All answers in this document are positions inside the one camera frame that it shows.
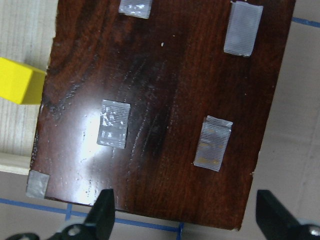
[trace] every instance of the yellow block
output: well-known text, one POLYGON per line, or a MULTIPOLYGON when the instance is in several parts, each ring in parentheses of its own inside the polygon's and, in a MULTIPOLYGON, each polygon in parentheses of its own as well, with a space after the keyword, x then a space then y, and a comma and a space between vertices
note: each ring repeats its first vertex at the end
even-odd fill
POLYGON ((16 104, 40 104, 46 72, 0 57, 0 97, 16 104))

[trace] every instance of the clear tape piece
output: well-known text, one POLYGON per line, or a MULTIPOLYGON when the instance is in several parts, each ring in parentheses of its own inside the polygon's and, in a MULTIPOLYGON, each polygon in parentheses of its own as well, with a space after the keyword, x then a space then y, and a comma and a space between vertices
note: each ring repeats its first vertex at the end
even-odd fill
POLYGON ((231 121, 213 116, 204 119, 193 162, 195 166, 219 172, 232 125, 231 121))
POLYGON ((121 0, 119 13, 148 19, 151 11, 152 0, 121 0))
POLYGON ((47 191, 50 175, 30 170, 26 195, 30 198, 44 199, 47 191))
POLYGON ((124 149, 130 104, 102 100, 97 144, 124 149))
POLYGON ((251 56, 263 8, 243 1, 232 2, 223 48, 225 53, 251 56))

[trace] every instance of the glossy wood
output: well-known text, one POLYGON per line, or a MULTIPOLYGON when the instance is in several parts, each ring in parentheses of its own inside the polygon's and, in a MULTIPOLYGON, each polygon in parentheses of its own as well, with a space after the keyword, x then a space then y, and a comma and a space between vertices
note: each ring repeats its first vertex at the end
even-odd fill
POLYGON ((239 229, 295 4, 249 2, 264 9, 244 58, 223 51, 226 0, 154 0, 149 19, 61 0, 31 161, 46 197, 113 188, 120 211, 239 229), (123 150, 96 144, 102 99, 131 104, 123 150), (234 122, 219 172, 193 165, 207 115, 234 122))

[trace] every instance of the blue painter's tape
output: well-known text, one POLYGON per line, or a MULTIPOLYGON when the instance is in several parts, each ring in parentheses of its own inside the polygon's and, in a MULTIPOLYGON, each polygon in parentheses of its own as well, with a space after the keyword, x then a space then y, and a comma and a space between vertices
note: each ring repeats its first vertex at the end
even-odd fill
POLYGON ((181 240, 182 232, 184 230, 184 226, 185 226, 185 223, 184 222, 180 222, 179 228, 178 228, 178 233, 176 234, 176 239, 175 240, 181 240))
POLYGON ((292 22, 295 22, 295 23, 298 23, 298 24, 303 24, 303 25, 308 25, 308 26, 311 26, 311 27, 320 28, 320 22, 309 21, 309 20, 306 20, 306 19, 298 18, 298 17, 293 17, 292 18, 292 22))
POLYGON ((42 205, 37 205, 37 204, 32 204, 32 203, 27 203, 22 201, 8 200, 4 198, 0 198, 0 204, 8 204, 8 205, 13 205, 17 207, 47 211, 47 212, 57 213, 57 214, 66 214, 65 209, 51 207, 51 206, 42 206, 42 205))
POLYGON ((66 207, 66 213, 65 213, 65 220, 66 221, 70 220, 71 212, 72 212, 72 204, 68 203, 68 205, 66 207))
MULTIPOLYGON (((84 212, 72 211, 72 204, 68 204, 67 209, 61 209, 57 207, 37 205, 37 204, 32 204, 32 203, 27 203, 22 201, 14 201, 14 200, 9 200, 5 198, 0 198, 0 204, 7 204, 7 205, 17 206, 22 208, 40 210, 40 211, 47 211, 47 212, 57 213, 57 214, 65 214, 66 220, 69 220, 71 216, 86 217, 88 215, 87 213, 84 213, 84 212)), ((180 223, 179 227, 171 227, 171 226, 146 223, 141 221, 126 220, 126 219, 120 219, 120 218, 116 218, 115 222, 118 224, 126 224, 126 225, 132 225, 137 227, 174 232, 180 236, 180 238, 177 237, 177 240, 181 239, 181 233, 183 229, 183 223, 180 223)))
POLYGON ((88 215, 88 213, 80 212, 80 211, 71 211, 71 215, 85 218, 88 215))
POLYGON ((146 223, 146 222, 141 222, 141 221, 132 221, 132 220, 126 220, 126 219, 120 219, 120 218, 116 218, 115 222, 118 224, 127 224, 127 225, 132 225, 132 226, 137 226, 137 227, 158 229, 158 230, 164 230, 164 231, 174 232, 174 233, 179 231, 179 228, 177 228, 177 227, 164 226, 164 225, 146 223))

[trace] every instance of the white floor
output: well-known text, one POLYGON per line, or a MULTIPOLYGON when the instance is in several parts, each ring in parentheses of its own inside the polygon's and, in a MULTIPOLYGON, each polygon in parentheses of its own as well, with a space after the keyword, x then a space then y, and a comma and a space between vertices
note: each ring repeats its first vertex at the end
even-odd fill
MULTIPOLYGON (((57 0, 0 0, 0 56, 45 70, 55 35, 57 0)), ((297 0, 294 17, 320 22, 319 0, 297 0)), ((320 223, 320 28, 291 24, 282 67, 240 231, 186 224, 184 240, 263 240, 255 221, 257 189, 269 189, 298 218, 320 223)), ((0 99, 0 153, 30 156, 39 106, 0 99)), ((27 177, 0 172, 0 198, 65 209, 66 203, 27 198, 27 177)), ((74 206, 87 212, 87 207, 74 206)), ((117 213, 118 217, 177 226, 117 213)), ((65 215, 0 204, 0 238, 37 232, 48 238, 65 215)), ((175 233, 121 223, 112 239, 173 240, 175 233)))

